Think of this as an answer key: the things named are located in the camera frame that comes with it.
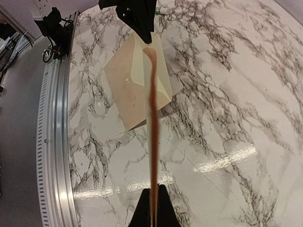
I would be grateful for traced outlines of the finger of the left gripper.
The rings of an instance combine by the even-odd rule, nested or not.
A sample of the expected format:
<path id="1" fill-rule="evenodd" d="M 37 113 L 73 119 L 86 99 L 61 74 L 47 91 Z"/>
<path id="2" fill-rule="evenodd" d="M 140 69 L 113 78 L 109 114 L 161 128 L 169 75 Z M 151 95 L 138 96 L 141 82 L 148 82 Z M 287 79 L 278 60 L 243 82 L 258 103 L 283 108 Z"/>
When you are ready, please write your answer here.
<path id="1" fill-rule="evenodd" d="M 156 0 L 99 0 L 100 9 L 116 7 L 120 20 L 133 29 L 146 43 L 152 43 Z"/>

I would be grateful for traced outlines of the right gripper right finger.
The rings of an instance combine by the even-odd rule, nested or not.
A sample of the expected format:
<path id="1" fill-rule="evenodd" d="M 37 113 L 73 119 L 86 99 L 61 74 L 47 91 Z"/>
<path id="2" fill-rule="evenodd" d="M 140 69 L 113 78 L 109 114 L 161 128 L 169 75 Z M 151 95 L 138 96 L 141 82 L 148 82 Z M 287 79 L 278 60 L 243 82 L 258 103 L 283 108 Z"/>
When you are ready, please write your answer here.
<path id="1" fill-rule="evenodd" d="M 163 184 L 159 185 L 158 188 L 157 226 L 181 227 L 172 206 L 167 188 Z"/>

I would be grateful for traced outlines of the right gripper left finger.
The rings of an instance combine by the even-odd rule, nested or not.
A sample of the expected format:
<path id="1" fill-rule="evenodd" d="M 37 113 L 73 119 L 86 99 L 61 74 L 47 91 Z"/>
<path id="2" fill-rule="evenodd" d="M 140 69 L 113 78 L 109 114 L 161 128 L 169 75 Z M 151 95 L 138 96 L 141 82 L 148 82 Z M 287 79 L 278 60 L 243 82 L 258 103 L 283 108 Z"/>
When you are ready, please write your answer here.
<path id="1" fill-rule="evenodd" d="M 143 189 L 129 227 L 150 227 L 150 189 Z"/>

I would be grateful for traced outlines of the cream envelope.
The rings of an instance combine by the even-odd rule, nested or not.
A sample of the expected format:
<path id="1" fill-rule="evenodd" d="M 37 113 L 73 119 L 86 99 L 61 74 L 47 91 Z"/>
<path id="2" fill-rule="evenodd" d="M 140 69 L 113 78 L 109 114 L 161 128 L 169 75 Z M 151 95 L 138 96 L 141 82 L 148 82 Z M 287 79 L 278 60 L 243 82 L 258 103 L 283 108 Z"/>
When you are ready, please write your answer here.
<path id="1" fill-rule="evenodd" d="M 144 76 L 150 74 L 151 62 L 143 49 L 148 46 L 157 54 L 157 109 L 160 110 L 172 100 L 161 38 L 154 32 L 151 37 L 152 43 L 147 45 L 137 33 L 131 33 L 104 67 L 125 131 L 146 120 Z"/>

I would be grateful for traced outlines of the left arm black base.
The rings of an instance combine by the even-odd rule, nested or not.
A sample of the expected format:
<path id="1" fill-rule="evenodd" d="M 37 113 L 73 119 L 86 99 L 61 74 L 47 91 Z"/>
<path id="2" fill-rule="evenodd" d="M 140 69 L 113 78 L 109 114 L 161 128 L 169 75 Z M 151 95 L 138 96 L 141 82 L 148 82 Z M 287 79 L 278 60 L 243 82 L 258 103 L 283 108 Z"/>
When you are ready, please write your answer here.
<path id="1" fill-rule="evenodd" d="M 73 20 L 61 17 L 57 7 L 52 7 L 51 12 L 42 20 L 34 20 L 42 35 L 46 37 L 50 45 L 44 50 L 43 62 L 59 59 L 69 53 Z"/>

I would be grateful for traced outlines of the green white glue stick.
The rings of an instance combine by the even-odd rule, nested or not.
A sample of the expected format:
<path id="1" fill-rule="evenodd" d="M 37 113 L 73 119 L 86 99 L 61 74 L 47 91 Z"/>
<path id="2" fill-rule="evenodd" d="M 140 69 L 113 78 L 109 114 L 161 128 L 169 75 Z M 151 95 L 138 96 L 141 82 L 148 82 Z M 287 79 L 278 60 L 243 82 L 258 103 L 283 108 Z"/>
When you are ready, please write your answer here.
<path id="1" fill-rule="evenodd" d="M 156 7 L 155 14 L 157 15 L 168 15 L 170 13 L 169 8 Z"/>

